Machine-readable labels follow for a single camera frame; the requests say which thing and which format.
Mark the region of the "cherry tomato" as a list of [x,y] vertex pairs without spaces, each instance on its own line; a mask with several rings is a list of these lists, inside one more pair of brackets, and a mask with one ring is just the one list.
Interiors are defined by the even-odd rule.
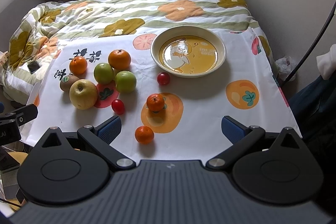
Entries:
[[170,83],[170,75],[166,72],[161,72],[157,75],[159,85],[168,85]]
[[117,115],[122,115],[125,112],[125,105],[123,104],[122,100],[115,99],[111,103],[112,110]]

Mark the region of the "medium orange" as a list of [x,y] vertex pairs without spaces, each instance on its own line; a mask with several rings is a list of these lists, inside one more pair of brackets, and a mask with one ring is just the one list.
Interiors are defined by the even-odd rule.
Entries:
[[71,60],[69,69],[73,75],[80,76],[86,72],[87,66],[87,60],[82,56],[77,56]]

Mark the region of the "crumpled white plastic bag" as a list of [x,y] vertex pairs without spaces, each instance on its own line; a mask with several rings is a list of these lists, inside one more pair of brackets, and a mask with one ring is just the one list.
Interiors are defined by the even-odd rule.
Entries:
[[282,81],[290,75],[290,73],[294,70],[297,63],[291,57],[283,57],[275,61],[275,64],[278,69],[278,77]]

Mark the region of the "floral striped duvet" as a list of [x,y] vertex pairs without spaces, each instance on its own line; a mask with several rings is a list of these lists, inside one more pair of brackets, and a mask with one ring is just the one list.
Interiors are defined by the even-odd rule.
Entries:
[[[191,25],[220,32],[254,29],[269,61],[272,50],[244,0],[13,0],[1,12],[1,90],[25,104],[60,50],[80,38],[157,34]],[[41,66],[31,74],[27,65]]]

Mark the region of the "white fruit print cloth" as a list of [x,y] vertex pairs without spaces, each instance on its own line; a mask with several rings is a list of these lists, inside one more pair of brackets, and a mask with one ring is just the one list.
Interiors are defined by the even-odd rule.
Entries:
[[[220,38],[226,46],[227,58],[218,70],[194,79],[171,76],[165,86],[157,82],[161,69],[150,51],[133,46],[134,35],[73,41],[52,60],[38,92],[38,116],[22,129],[23,141],[36,145],[52,126],[63,131],[76,131],[87,124],[97,126],[114,114],[111,103],[115,99],[122,100],[125,112],[121,116],[121,133],[112,146],[134,161],[207,161],[231,145],[221,129],[226,115],[268,132],[279,132],[284,127],[298,129],[256,32],[253,29],[242,33],[223,32]],[[59,87],[61,75],[69,71],[70,58],[86,50],[88,56],[100,52],[99,61],[105,62],[116,49],[130,54],[130,71],[137,79],[136,89],[119,94],[113,85],[101,87],[99,93],[104,102],[88,110],[75,108],[68,94]],[[158,112],[146,106],[148,96],[154,93],[161,94],[165,100],[164,108]],[[140,126],[153,130],[151,143],[136,141],[135,130]]]

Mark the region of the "small mandarin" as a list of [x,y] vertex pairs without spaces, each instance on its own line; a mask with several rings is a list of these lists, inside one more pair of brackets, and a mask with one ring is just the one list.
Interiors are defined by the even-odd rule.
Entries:
[[154,132],[150,127],[140,126],[135,130],[135,139],[140,144],[149,144],[154,140]]
[[165,100],[161,94],[154,93],[148,96],[146,106],[150,111],[158,112],[164,108]]

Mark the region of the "black floor lamp pole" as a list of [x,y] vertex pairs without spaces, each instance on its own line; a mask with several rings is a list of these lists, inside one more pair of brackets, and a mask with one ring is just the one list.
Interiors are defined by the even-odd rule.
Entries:
[[326,32],[326,30],[327,30],[328,26],[330,25],[333,17],[335,16],[335,7],[336,7],[336,2],[333,4],[333,6],[331,8],[331,11],[330,11],[330,13],[329,13],[329,15],[328,15],[325,23],[323,24],[321,30],[319,31],[317,37],[314,39],[314,41],[312,42],[311,46],[306,51],[306,53],[303,55],[303,57],[298,62],[298,64],[295,66],[295,68],[286,77],[286,79],[284,80],[283,84],[287,84],[295,76],[295,74],[298,72],[298,70],[300,69],[300,67],[302,67],[302,65],[304,64],[304,62],[307,60],[307,58],[313,52],[313,50],[315,49],[315,47],[317,46],[317,44],[319,43],[319,41],[323,37],[324,33]]

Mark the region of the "small mandarin front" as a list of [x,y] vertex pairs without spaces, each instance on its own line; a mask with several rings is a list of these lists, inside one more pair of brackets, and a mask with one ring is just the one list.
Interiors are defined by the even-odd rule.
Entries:
[[135,139],[140,144],[149,144],[154,140],[154,132],[150,127],[140,126],[135,130]]

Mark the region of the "large orange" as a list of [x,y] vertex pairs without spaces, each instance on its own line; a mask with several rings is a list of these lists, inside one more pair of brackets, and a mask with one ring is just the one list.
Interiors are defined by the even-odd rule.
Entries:
[[119,71],[128,69],[131,64],[131,56],[126,50],[113,50],[108,56],[109,65]]

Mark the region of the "yellow pear apple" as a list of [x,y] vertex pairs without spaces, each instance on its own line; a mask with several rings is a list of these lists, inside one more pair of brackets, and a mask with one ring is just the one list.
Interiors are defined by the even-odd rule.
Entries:
[[96,85],[86,79],[80,79],[73,83],[69,94],[72,105],[79,110],[92,108],[98,99]]

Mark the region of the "brown kiwi with sticker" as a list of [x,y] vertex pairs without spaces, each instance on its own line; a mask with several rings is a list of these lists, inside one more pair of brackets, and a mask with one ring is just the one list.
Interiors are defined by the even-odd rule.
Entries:
[[76,82],[80,80],[77,76],[74,75],[66,75],[62,78],[62,80],[60,81],[60,89],[63,92],[69,92],[70,88],[72,87],[72,85]]

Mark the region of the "green apple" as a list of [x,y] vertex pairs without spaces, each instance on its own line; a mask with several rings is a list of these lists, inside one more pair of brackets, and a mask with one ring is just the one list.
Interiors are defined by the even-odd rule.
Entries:
[[99,84],[106,85],[114,80],[114,70],[108,63],[97,64],[93,75]]
[[118,72],[114,80],[119,93],[131,93],[135,90],[137,85],[137,79],[130,71]]

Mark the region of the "black phone on duvet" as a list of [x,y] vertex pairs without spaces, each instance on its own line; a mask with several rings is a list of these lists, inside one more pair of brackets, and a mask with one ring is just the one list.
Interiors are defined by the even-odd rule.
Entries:
[[30,63],[28,63],[27,67],[30,73],[34,74],[41,66],[39,65],[37,61],[33,60]]

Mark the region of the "cherry tomato front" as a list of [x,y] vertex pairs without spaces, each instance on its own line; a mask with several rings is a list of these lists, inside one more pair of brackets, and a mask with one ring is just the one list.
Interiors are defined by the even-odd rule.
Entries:
[[122,115],[125,112],[125,105],[123,104],[122,100],[115,99],[111,103],[112,110],[117,115]]

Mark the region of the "small patterned box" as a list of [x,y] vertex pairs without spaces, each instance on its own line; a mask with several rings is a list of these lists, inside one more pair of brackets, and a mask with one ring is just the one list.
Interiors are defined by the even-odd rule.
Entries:
[[9,59],[9,53],[6,52],[0,52],[0,66],[3,67],[5,65],[5,63],[8,61]]

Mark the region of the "cream yellow duck bowl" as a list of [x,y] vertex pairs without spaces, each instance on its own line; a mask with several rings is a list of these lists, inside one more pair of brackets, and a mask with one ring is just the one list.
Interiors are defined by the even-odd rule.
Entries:
[[153,40],[150,53],[161,69],[182,78],[209,75],[218,70],[227,57],[220,37],[194,26],[165,30]]

